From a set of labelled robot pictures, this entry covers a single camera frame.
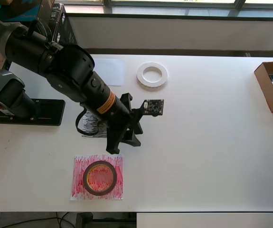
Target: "black box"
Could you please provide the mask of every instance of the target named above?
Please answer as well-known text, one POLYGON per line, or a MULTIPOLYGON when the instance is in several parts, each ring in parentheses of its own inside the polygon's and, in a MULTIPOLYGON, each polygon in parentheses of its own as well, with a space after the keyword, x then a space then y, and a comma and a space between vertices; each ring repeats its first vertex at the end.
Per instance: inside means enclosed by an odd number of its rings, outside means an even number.
POLYGON ((53 3, 54 0, 14 0, 10 5, 0 8, 0 20, 18 21, 28 26, 39 18, 48 24, 53 3))
POLYGON ((77 44, 63 4, 55 3, 53 5, 49 27, 55 42, 59 44, 77 44))

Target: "orange band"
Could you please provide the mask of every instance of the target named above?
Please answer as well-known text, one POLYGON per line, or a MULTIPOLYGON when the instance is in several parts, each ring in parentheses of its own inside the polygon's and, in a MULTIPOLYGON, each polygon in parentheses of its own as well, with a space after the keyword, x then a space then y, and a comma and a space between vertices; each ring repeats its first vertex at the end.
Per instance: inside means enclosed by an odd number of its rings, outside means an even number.
POLYGON ((112 91, 110 91, 110 95, 109 95, 108 100, 102 106, 100 106, 97 109, 97 111, 100 114, 104 114, 112 107, 112 105, 114 104, 114 101, 115 101, 115 94, 112 91))

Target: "white paper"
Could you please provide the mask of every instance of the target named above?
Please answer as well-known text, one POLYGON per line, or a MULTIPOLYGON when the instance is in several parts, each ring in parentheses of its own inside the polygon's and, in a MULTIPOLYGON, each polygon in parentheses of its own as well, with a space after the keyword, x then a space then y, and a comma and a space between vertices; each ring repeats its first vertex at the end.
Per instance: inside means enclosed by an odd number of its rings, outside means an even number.
POLYGON ((124 86, 124 60, 95 58, 94 62, 94 71, 107 84, 107 86, 124 86))

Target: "floor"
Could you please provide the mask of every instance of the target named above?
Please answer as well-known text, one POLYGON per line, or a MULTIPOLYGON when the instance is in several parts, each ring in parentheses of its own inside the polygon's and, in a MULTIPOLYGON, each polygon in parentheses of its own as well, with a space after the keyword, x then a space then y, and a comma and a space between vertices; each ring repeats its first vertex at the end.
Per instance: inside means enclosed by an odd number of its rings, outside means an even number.
MULTIPOLYGON (((62 217, 65 213, 58 212, 58 216, 62 217)), ((65 219, 72 222, 75 225, 76 221, 76 212, 70 212, 66 215, 65 219)), ((18 223, 25 220, 30 219, 44 219, 55 217, 55 212, 2 212, 0 215, 0 228, 6 225, 10 225, 13 223, 18 223)), ((67 224, 66 222, 61 223, 62 228, 71 228, 72 226, 67 224)), ((13 228, 59 228, 56 219, 45 220, 45 221, 36 221, 29 222, 17 226, 13 226, 13 228)))

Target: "paper sheet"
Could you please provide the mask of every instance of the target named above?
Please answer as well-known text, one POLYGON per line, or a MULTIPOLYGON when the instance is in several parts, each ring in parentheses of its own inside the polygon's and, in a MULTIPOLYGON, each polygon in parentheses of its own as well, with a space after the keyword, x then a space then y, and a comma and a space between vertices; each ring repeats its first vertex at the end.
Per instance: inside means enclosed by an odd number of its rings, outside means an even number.
POLYGON ((121 154, 104 154, 76 156, 74 161, 73 181, 71 189, 71 200, 85 199, 122 199, 123 195, 123 175, 122 175, 122 155, 121 154), (83 175, 86 168, 95 161, 109 162, 116 170, 117 181, 114 189, 104 196, 94 196, 87 192, 83 186, 83 175))
MULTIPOLYGON (((97 130, 98 119, 91 112, 86 112, 83 117, 82 130, 85 132, 95 132, 97 130)), ((106 138, 107 137, 107 126, 102 123, 98 126, 98 133, 96 135, 82 135, 85 138, 106 138)))
POLYGON ((124 86, 125 61, 121 59, 95 58, 94 71, 107 86, 124 86))

